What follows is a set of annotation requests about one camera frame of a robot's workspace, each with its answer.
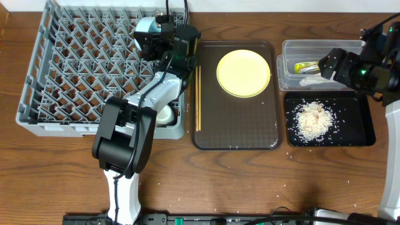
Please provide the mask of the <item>yellow round plate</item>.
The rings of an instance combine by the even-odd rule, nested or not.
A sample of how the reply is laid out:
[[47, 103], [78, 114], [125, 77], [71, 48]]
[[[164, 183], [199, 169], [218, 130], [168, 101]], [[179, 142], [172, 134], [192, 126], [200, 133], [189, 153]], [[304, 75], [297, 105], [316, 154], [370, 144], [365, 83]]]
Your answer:
[[218, 62], [216, 77], [219, 85], [237, 98], [261, 94], [271, 80], [271, 68], [258, 53], [238, 49], [227, 53]]

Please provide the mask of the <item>rice leftovers pile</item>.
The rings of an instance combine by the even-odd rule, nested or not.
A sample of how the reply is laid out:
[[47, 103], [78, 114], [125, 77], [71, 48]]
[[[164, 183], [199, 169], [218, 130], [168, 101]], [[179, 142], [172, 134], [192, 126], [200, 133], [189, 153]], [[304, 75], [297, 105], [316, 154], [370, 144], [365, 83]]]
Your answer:
[[330, 132], [338, 129], [336, 113], [321, 101], [301, 99], [286, 115], [287, 122], [292, 122], [289, 131], [294, 134], [293, 140], [300, 144], [322, 144], [325, 139], [331, 139]]

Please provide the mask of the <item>pale green plastic cup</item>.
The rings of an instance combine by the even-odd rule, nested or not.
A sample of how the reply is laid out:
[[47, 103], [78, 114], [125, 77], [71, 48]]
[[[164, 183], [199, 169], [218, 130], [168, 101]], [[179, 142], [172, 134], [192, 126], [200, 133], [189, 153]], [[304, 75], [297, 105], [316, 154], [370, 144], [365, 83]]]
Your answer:
[[175, 120], [175, 115], [169, 105], [164, 106], [156, 116], [157, 126], [169, 126]]

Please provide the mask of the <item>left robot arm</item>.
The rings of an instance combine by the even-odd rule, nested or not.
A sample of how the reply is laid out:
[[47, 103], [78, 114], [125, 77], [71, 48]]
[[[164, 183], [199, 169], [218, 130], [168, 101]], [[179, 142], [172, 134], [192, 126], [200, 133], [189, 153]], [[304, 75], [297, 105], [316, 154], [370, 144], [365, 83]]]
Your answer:
[[133, 36], [144, 58], [159, 60], [159, 66], [144, 88], [110, 97], [102, 111], [92, 155], [109, 184], [106, 224], [134, 224], [139, 216], [139, 174], [151, 154], [156, 117], [188, 88], [201, 33], [192, 25], [164, 23], [155, 32], [136, 29]]

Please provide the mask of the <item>white napkin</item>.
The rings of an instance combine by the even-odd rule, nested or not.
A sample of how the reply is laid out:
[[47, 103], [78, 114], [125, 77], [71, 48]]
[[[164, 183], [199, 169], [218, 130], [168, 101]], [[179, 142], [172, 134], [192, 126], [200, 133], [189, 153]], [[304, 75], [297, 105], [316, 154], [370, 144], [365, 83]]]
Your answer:
[[332, 79], [325, 79], [321, 76], [316, 76], [316, 77], [305, 77], [299, 82], [299, 84], [302, 87], [315, 84], [324, 84], [324, 83], [335, 83], [335, 81]]

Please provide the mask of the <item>light blue bowl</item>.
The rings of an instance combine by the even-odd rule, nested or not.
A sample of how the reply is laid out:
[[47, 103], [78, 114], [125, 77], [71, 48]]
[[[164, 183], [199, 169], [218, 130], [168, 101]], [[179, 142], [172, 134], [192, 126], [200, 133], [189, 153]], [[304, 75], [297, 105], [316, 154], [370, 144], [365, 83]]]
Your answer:
[[161, 32], [161, 28], [157, 27], [155, 17], [144, 17], [137, 23], [133, 36], [136, 47], [142, 51], [142, 47], [139, 44], [139, 38], [136, 34], [137, 32], [159, 34]]

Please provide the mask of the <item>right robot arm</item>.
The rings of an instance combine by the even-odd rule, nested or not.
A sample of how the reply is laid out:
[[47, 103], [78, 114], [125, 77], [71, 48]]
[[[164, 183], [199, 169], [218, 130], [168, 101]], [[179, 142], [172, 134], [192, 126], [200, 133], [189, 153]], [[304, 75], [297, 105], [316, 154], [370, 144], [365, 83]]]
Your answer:
[[399, 223], [399, 22], [383, 33], [383, 22], [361, 30], [365, 42], [360, 54], [332, 49], [318, 62], [321, 76], [374, 97], [386, 108], [388, 126], [387, 169], [378, 217]]

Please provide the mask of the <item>green orange snack wrapper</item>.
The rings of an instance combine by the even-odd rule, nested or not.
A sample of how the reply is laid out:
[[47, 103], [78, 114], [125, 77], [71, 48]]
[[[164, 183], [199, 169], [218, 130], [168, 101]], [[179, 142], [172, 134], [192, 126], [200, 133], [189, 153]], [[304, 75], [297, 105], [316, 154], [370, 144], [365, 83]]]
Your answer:
[[317, 61], [299, 62], [294, 65], [294, 72], [296, 74], [312, 74], [319, 72]]

